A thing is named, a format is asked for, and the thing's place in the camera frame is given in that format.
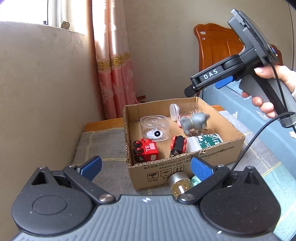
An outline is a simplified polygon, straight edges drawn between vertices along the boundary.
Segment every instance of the wooden table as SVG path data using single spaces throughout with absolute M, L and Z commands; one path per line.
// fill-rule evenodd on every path
M 212 107 L 217 111 L 224 110 L 220 105 L 212 105 Z M 116 119 L 87 123 L 84 131 L 85 132 L 103 131 L 106 129 L 119 128 L 119 127 L 123 127 L 123 118 L 116 118 Z

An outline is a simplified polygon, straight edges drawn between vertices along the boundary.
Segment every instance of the gray ridged surface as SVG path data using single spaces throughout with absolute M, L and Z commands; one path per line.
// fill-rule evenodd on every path
M 13 241 L 279 240 L 272 234 L 237 238 L 218 231 L 202 219 L 195 206 L 180 204 L 172 196 L 122 196 L 115 204 L 101 205 L 85 225 L 71 233 L 57 237 L 20 233 Z

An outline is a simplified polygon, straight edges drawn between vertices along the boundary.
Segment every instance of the gray handle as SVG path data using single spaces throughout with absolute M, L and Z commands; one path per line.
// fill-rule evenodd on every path
M 101 205 L 83 226 L 55 237 L 18 234 L 13 241 L 279 241 L 272 233 L 239 238 L 207 223 L 193 205 L 173 196 L 121 196 Z
M 281 93 L 278 87 L 278 84 L 276 82 L 276 79 L 268 79 L 264 80 L 268 81 L 271 87 L 274 89 L 275 93 L 277 94 L 278 98 L 280 101 L 283 103 L 283 99 L 281 97 Z M 284 98 L 287 104 L 288 111 L 296 112 L 296 101 L 294 100 L 293 96 L 291 95 L 291 92 L 287 88 L 287 86 L 280 81 L 281 88 L 283 90 Z M 258 82 L 254 79 L 254 77 L 250 74 L 246 75 L 245 77 L 242 78 L 239 88 L 251 96 L 258 96 L 260 97 L 263 102 L 271 102 L 270 99 L 268 98 L 267 94 L 262 90 Z M 291 127 L 296 123 L 296 115 L 293 115 L 289 118 L 281 119 L 280 120 L 281 125 L 283 127 Z

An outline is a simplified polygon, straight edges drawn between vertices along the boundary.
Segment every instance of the bed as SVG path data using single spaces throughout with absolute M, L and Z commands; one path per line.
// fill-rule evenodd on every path
M 200 49 L 199 71 L 243 49 L 243 43 L 230 28 L 214 23 L 199 24 L 194 28 L 194 33 Z M 274 45 L 273 48 L 279 56 L 279 65 L 283 65 L 281 52 Z M 251 132 L 256 133 L 270 119 L 259 108 L 252 105 L 250 97 L 241 97 L 242 91 L 238 85 L 239 81 L 230 82 L 221 89 L 211 85 L 200 93 L 200 97 L 209 105 L 222 106 Z M 296 135 L 292 129 L 284 129 L 276 121 L 267 127 L 259 138 L 280 161 L 272 168 L 268 168 L 268 173 L 263 178 L 277 197 L 282 209 L 285 210 L 281 214 L 279 222 L 281 225 L 278 225 L 275 233 L 282 240 L 290 240 L 295 234 L 294 231 L 291 232 L 290 225 L 296 223 Z

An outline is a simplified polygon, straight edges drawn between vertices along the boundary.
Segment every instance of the gray toy animal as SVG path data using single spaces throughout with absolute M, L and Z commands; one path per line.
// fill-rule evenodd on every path
M 190 136 L 190 130 L 196 129 L 196 130 L 202 130 L 203 128 L 206 128 L 207 126 L 207 119 L 210 117 L 210 115 L 204 114 L 203 112 L 198 112 L 193 114 L 191 117 L 181 117 L 180 123 L 182 126 L 182 129 L 184 131 L 184 134 L 187 136 Z

